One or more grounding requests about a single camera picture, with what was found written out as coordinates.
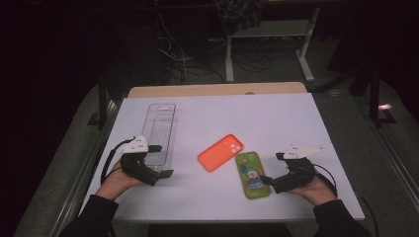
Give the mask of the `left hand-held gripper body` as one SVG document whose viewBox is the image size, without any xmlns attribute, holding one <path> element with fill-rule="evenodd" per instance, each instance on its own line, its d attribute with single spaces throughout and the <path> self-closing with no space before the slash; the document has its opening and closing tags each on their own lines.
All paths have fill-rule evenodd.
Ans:
<svg viewBox="0 0 419 237">
<path fill-rule="evenodd" d="M 159 173 L 145 164 L 148 153 L 148 143 L 143 135 L 135 137 L 123 145 L 119 152 L 121 168 L 125 174 L 145 184 L 154 186 L 159 181 Z"/>
</svg>

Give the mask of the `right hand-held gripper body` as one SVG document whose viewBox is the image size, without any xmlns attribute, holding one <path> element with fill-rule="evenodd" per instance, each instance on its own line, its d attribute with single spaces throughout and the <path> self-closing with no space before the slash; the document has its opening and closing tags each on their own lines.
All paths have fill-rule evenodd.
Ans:
<svg viewBox="0 0 419 237">
<path fill-rule="evenodd" d="M 322 146 L 292 144 L 285 154 L 284 162 L 289 172 L 274 179 L 272 184 L 277 194 L 300 188 L 309 184 L 316 175 L 314 165 L 308 156 L 324 151 Z"/>
</svg>

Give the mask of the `green phone case clown print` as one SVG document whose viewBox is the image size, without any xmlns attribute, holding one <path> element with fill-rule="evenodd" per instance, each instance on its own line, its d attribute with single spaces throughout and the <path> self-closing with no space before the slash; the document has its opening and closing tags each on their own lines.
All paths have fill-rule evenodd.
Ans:
<svg viewBox="0 0 419 237">
<path fill-rule="evenodd" d="M 256 152 L 240 153 L 235 156 L 235 162 L 243 192 L 248 199 L 265 198 L 271 194 L 270 187 L 262 182 L 261 177 L 265 172 Z"/>
</svg>

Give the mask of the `clear plastic bin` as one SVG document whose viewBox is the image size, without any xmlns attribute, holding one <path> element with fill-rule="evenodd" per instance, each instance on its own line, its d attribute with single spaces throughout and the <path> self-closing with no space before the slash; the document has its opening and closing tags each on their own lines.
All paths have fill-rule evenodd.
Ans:
<svg viewBox="0 0 419 237">
<path fill-rule="evenodd" d="M 160 145 L 161 150 L 148 153 L 145 164 L 157 172 L 171 168 L 176 125 L 175 104 L 152 104 L 148 107 L 142 134 L 148 145 Z"/>
</svg>

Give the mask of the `orange phone case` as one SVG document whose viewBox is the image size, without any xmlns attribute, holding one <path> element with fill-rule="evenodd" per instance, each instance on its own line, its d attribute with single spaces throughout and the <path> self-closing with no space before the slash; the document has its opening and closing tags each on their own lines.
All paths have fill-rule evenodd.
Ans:
<svg viewBox="0 0 419 237">
<path fill-rule="evenodd" d="M 243 143 L 233 134 L 228 134 L 198 155 L 205 170 L 212 172 L 243 150 Z"/>
</svg>

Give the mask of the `person's right hand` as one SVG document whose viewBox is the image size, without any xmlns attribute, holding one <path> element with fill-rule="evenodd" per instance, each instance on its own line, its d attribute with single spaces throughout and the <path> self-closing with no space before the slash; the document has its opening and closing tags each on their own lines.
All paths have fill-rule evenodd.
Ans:
<svg viewBox="0 0 419 237">
<path fill-rule="evenodd" d="M 337 199 L 332 190 L 317 176 L 306 186 L 290 190 L 290 193 L 304 198 L 313 206 Z"/>
</svg>

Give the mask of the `person's left hand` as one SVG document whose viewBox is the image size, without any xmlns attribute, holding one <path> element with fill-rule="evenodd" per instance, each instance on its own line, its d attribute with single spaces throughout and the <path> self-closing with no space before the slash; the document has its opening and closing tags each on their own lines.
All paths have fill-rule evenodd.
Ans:
<svg viewBox="0 0 419 237">
<path fill-rule="evenodd" d="M 118 162 L 101 187 L 95 192 L 95 195 L 115 201 L 130 188 L 140 185 L 142 185 L 142 182 L 125 174 L 121 168 L 121 163 Z"/>
</svg>

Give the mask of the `black metal stand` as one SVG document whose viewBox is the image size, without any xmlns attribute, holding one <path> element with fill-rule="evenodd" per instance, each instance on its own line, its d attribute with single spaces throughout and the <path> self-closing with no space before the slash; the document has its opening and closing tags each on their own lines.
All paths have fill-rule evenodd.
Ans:
<svg viewBox="0 0 419 237">
<path fill-rule="evenodd" d="M 380 79 L 375 68 L 372 69 L 370 84 L 370 110 L 369 117 L 373 124 L 381 127 L 385 123 L 396 123 L 395 118 L 390 112 L 391 105 L 382 105 L 379 103 Z"/>
<path fill-rule="evenodd" d="M 109 96 L 103 76 L 98 80 L 97 92 L 98 111 L 90 115 L 88 125 L 96 125 L 99 129 L 102 129 L 108 121 L 110 105 L 113 102 Z"/>
</svg>

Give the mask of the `dark plaid cloth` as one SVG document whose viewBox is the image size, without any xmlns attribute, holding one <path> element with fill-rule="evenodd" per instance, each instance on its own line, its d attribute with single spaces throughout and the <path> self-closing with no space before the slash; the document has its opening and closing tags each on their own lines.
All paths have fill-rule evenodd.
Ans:
<svg viewBox="0 0 419 237">
<path fill-rule="evenodd" d="M 260 26 L 268 0 L 212 0 L 227 36 Z"/>
</svg>

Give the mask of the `white frame desk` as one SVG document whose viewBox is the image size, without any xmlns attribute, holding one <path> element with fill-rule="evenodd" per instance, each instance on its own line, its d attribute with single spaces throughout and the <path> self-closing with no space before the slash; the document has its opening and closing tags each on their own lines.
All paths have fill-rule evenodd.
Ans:
<svg viewBox="0 0 419 237">
<path fill-rule="evenodd" d="M 311 41 L 319 11 L 319 8 L 314 8 L 308 20 L 262 21 L 260 26 L 257 28 L 240 30 L 232 36 L 227 36 L 226 56 L 224 60 L 226 82 L 230 83 L 234 81 L 233 62 L 231 56 L 231 42 L 233 39 L 274 37 L 303 37 L 301 47 L 296 49 L 294 53 L 305 80 L 307 82 L 313 82 L 314 76 L 309 68 L 305 55 Z"/>
</svg>

